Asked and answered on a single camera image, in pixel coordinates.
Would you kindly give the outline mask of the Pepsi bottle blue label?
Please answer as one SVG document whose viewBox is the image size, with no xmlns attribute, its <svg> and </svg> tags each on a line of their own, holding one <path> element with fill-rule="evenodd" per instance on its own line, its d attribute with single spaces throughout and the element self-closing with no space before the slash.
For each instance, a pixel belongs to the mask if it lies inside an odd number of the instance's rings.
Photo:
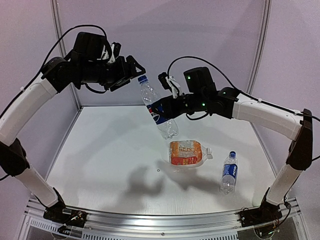
<svg viewBox="0 0 320 240">
<path fill-rule="evenodd" d="M 161 95 L 151 86 L 150 81 L 146 75 L 142 75 L 138 78 L 140 85 L 140 95 L 143 103 L 147 107 L 152 119 L 154 120 L 161 136 L 167 140 L 172 139 L 179 134 L 179 128 L 175 120 L 165 118 L 163 116 L 162 105 L 154 105 L 161 99 Z"/>
</svg>

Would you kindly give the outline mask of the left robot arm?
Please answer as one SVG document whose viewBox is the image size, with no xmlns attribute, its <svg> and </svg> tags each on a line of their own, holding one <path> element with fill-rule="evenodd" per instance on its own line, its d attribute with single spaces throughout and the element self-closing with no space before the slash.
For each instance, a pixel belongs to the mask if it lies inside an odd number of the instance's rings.
<svg viewBox="0 0 320 240">
<path fill-rule="evenodd" d="M 27 84 L 38 71 L 39 61 L 24 62 L 14 60 L 10 62 L 0 60 L 0 109 L 4 110 L 19 88 Z M 95 94 L 84 86 L 76 93 L 81 105 L 89 104 L 124 104 L 125 99 L 137 101 L 134 94 L 138 91 L 137 79 L 130 84 L 105 94 Z M 22 128 L 18 139 L 27 152 L 28 160 L 45 176 L 54 155 L 62 142 L 77 108 L 73 102 L 70 89 L 65 89 L 47 102 Z M 11 239 L 20 223 L 30 191 L 17 179 L 8 177 L 0 183 L 0 235 L 2 239 Z"/>
</svg>

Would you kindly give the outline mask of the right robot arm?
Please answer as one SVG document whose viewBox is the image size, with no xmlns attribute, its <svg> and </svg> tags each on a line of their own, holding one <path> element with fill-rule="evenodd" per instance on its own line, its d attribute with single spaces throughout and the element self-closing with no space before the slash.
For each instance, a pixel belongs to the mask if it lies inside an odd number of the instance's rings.
<svg viewBox="0 0 320 240">
<path fill-rule="evenodd" d="M 260 205 L 238 213 L 242 227 L 274 221 L 278 225 L 284 223 L 286 218 L 281 213 L 280 205 L 289 205 L 286 201 L 288 193 L 314 160 L 313 116 L 308 109 L 286 109 L 231 87 L 221 90 L 203 87 L 198 92 L 163 97 L 151 103 L 149 109 L 166 119 L 197 112 L 219 115 L 226 119 L 249 122 L 286 138 L 290 142 L 286 160 L 266 190 Z"/>
</svg>

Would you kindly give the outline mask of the orange label flat bottle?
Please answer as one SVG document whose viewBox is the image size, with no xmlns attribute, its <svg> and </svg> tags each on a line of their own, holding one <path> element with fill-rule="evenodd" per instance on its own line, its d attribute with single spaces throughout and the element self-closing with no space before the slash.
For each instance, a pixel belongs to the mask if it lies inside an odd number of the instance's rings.
<svg viewBox="0 0 320 240">
<path fill-rule="evenodd" d="M 171 141 L 168 156 L 171 165 L 181 168 L 196 168 L 214 158 L 212 150 L 196 140 Z"/>
</svg>

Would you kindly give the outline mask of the clear bottle blue text label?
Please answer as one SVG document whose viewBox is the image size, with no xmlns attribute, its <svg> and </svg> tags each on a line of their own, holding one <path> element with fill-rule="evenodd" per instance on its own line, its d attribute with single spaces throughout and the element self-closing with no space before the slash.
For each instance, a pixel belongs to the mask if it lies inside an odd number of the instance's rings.
<svg viewBox="0 0 320 240">
<path fill-rule="evenodd" d="M 225 195 L 231 194 L 236 189 L 238 175 L 238 159 L 235 151 L 231 151 L 223 162 L 219 190 Z"/>
</svg>

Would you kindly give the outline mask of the left corner aluminium post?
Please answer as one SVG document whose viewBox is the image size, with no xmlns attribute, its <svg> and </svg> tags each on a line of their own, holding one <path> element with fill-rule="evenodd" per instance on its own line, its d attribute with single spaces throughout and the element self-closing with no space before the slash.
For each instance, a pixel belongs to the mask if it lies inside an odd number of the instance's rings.
<svg viewBox="0 0 320 240">
<path fill-rule="evenodd" d="M 58 40 L 64 33 L 62 28 L 60 13 L 59 13 L 60 7 L 57 0 L 50 0 L 50 6 L 51 6 L 51 12 L 52 12 L 54 31 L 55 31 L 56 39 Z M 67 55 L 67 51 L 66 51 L 66 45 L 63 39 L 58 43 L 57 47 L 60 55 L 62 57 L 65 57 Z M 71 83 L 68 88 L 70 90 L 74 105 L 77 111 L 80 112 L 83 106 L 81 104 L 79 95 L 77 93 L 77 89 L 75 88 L 73 83 Z"/>
</svg>

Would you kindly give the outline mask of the corner aluminium post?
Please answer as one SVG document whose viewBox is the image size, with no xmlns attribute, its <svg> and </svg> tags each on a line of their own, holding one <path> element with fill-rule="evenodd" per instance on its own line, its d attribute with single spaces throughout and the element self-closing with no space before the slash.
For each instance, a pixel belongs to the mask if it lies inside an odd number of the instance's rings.
<svg viewBox="0 0 320 240">
<path fill-rule="evenodd" d="M 50 0 L 50 6 L 51 6 L 51 12 L 52 12 L 54 31 L 55 31 L 56 39 L 58 40 L 64 33 L 62 28 L 60 13 L 59 13 L 60 7 L 57 0 Z M 66 45 L 63 39 L 58 43 L 57 47 L 60 55 L 62 57 L 65 57 L 67 55 L 67 51 L 66 51 Z M 77 89 L 75 88 L 73 83 L 71 83 L 68 88 L 70 90 L 74 105 L 77 111 L 80 112 L 83 106 L 81 104 L 79 95 L 77 93 Z"/>
<path fill-rule="evenodd" d="M 255 86 L 255 82 L 257 79 L 257 75 L 259 72 L 263 51 L 265 47 L 266 37 L 268 33 L 268 25 L 270 20 L 270 14 L 271 14 L 271 6 L 272 1 L 271 0 L 264 0 L 263 1 L 263 11 L 262 11 L 262 17 L 261 17 L 261 23 L 260 23 L 260 29 L 259 29 L 259 35 L 255 50 L 255 55 L 253 59 L 252 68 L 249 75 L 248 84 L 246 87 L 245 92 L 248 94 L 252 94 Z"/>
</svg>

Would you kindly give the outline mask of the aluminium table frame rail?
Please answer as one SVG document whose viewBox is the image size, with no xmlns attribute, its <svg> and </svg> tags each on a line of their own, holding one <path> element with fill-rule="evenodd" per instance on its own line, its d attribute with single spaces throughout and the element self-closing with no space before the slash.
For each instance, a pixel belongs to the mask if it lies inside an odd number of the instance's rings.
<svg viewBox="0 0 320 240">
<path fill-rule="evenodd" d="M 30 198 L 17 240 L 307 240 L 309 238 L 295 198 L 282 218 L 245 226 L 248 208 L 191 215 L 136 215 L 83 209 L 83 226 L 44 218 L 45 209 Z"/>
</svg>

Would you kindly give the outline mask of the right corner aluminium post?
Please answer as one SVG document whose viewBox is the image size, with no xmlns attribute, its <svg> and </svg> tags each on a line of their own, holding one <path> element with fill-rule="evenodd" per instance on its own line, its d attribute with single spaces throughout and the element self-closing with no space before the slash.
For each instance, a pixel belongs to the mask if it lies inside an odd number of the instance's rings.
<svg viewBox="0 0 320 240">
<path fill-rule="evenodd" d="M 246 87 L 245 92 L 248 94 L 252 94 L 255 86 L 255 82 L 257 79 L 257 75 L 259 72 L 263 51 L 265 47 L 266 37 L 268 33 L 268 25 L 270 20 L 270 14 L 271 14 L 271 6 L 272 1 L 271 0 L 264 0 L 263 1 L 263 11 L 262 11 L 262 17 L 261 17 L 261 23 L 260 23 L 260 29 L 259 29 L 259 35 L 255 50 L 255 55 L 253 59 L 252 68 L 249 75 L 248 84 Z"/>
</svg>

